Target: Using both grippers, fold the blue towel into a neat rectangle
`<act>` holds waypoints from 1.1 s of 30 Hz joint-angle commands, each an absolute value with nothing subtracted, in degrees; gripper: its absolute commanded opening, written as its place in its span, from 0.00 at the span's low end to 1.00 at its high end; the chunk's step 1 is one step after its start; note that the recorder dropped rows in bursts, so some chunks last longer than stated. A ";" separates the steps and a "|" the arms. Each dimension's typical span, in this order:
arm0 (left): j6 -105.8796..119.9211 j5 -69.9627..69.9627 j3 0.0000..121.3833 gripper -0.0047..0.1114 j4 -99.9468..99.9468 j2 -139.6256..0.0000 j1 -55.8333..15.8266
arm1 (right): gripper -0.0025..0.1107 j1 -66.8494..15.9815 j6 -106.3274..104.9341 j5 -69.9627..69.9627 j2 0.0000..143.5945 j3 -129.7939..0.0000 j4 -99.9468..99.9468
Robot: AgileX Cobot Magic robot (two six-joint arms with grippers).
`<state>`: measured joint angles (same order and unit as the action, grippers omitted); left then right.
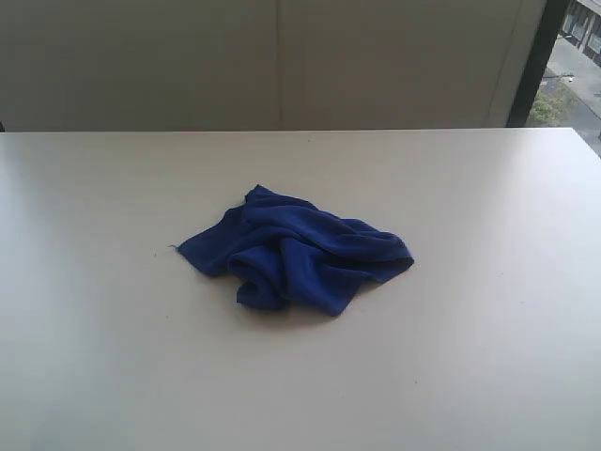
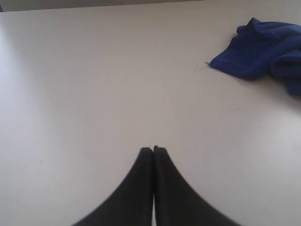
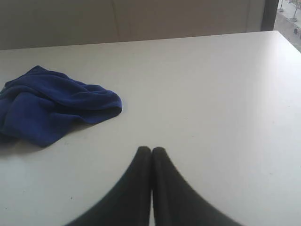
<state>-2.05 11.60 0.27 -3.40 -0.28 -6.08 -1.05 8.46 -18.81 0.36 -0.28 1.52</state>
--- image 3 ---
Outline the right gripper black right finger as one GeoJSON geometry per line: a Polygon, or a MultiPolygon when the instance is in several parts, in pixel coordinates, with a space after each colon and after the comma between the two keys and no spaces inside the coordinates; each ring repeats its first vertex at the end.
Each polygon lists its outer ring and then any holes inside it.
{"type": "Polygon", "coordinates": [[[157,226],[238,226],[185,181],[166,150],[152,150],[152,194],[157,226]]]}

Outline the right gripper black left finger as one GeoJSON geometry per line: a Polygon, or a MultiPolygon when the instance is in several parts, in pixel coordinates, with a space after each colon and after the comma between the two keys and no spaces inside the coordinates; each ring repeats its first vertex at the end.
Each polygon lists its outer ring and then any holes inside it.
{"type": "Polygon", "coordinates": [[[150,148],[141,146],[115,186],[69,226],[148,226],[151,208],[150,148]]]}

